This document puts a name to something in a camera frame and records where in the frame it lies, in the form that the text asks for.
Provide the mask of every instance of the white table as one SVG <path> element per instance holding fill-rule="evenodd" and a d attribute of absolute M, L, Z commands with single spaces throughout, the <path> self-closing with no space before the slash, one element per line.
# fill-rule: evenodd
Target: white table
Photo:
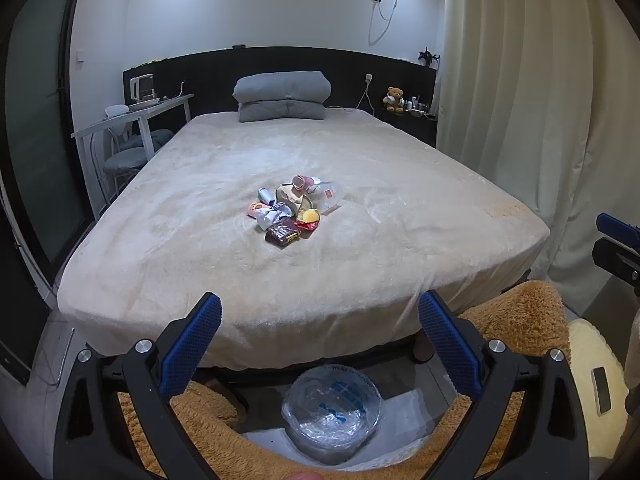
<path fill-rule="evenodd" d="M 155 155 L 156 150 L 154 149 L 154 143 L 151 139 L 151 131 L 149 130 L 148 120 L 151 117 L 155 117 L 158 114 L 182 105 L 184 106 L 184 116 L 187 119 L 187 122 L 191 121 L 189 99 L 191 99 L 192 97 L 193 94 L 187 94 L 173 99 L 167 99 L 166 101 L 159 102 L 157 105 L 145 108 L 144 110 L 138 110 L 135 112 L 131 111 L 115 117 L 105 118 L 101 121 L 98 121 L 97 123 L 87 126 L 86 128 L 82 128 L 81 130 L 73 132 L 71 138 L 76 140 L 76 146 L 78 147 L 78 155 L 80 156 L 85 183 L 88 184 L 88 166 L 86 163 L 86 153 L 84 151 L 83 145 L 84 141 L 81 140 L 83 137 L 89 136 L 96 132 L 103 132 L 104 130 L 113 128 L 114 126 L 121 126 L 123 124 L 132 123 L 133 121 L 138 121 L 138 126 L 140 127 L 140 136 L 142 136 L 142 145 L 145 147 L 146 160 L 149 161 Z M 94 210 L 94 216 L 97 220 L 99 218 L 99 211 L 97 211 L 97 207 L 93 204 L 93 202 L 92 209 Z"/>

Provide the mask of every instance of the white plate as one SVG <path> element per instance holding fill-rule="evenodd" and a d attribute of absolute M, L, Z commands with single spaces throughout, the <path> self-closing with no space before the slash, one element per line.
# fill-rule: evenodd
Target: white plate
<path fill-rule="evenodd" d="M 129 107 L 130 112 L 139 112 L 140 110 L 145 110 L 146 108 L 151 108 L 152 106 L 157 105 L 160 102 L 159 98 L 149 99 L 149 101 L 142 101 L 141 103 L 136 103 Z"/>

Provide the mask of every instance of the clear plastic trash bin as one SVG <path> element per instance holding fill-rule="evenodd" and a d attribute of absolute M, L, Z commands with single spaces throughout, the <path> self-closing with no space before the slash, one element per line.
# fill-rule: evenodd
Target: clear plastic trash bin
<path fill-rule="evenodd" d="M 380 418 L 382 398 L 367 376 L 341 365 L 306 371 L 282 402 L 286 431 L 307 456 L 336 465 L 371 437 Z"/>

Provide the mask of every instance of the pile of trash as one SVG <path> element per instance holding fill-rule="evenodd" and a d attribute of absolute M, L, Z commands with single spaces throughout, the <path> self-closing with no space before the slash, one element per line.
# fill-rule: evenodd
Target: pile of trash
<path fill-rule="evenodd" d="M 315 231 L 320 215 L 336 207 L 341 199 L 342 187 L 337 182 L 296 175 L 290 184 L 280 184 L 275 195 L 260 188 L 259 202 L 249 204 L 246 213 L 266 232 L 265 240 L 284 247 L 300 238 L 302 231 Z"/>

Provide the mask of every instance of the black nightstand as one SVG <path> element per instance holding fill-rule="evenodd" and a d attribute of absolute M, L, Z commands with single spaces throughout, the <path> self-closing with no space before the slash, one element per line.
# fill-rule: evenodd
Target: black nightstand
<path fill-rule="evenodd" d="M 425 144 L 436 147 L 436 132 L 438 130 L 438 121 L 434 116 L 424 115 L 414 117 L 409 112 L 402 114 L 393 114 L 385 109 L 376 111 L 376 117 L 387 124 L 391 124 L 394 128 L 402 130 L 412 137 L 421 140 Z"/>

